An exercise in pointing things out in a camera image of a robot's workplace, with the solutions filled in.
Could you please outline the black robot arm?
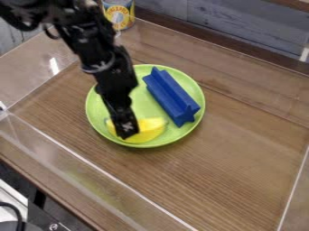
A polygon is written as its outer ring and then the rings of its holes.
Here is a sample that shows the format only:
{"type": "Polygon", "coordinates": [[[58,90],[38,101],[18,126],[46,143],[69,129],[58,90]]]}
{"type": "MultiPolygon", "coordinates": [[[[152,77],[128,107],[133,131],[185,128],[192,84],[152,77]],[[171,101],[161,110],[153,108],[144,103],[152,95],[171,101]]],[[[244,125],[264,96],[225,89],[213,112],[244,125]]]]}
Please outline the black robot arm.
{"type": "Polygon", "coordinates": [[[116,43],[116,29],[96,0],[0,0],[0,18],[30,32],[54,25],[47,36],[64,40],[81,59],[81,69],[94,76],[96,90],[106,104],[117,135],[140,132],[130,92],[138,87],[130,54],[116,43]]]}

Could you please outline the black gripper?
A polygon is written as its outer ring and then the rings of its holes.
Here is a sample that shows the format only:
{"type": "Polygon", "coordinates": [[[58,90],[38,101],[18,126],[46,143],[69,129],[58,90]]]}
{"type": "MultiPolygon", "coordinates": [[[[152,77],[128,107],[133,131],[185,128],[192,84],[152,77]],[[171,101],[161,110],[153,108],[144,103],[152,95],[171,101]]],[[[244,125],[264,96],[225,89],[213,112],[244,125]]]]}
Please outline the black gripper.
{"type": "Polygon", "coordinates": [[[82,49],[82,70],[94,75],[118,137],[133,137],[141,131],[130,98],[138,79],[126,48],[86,46],[82,49]]]}

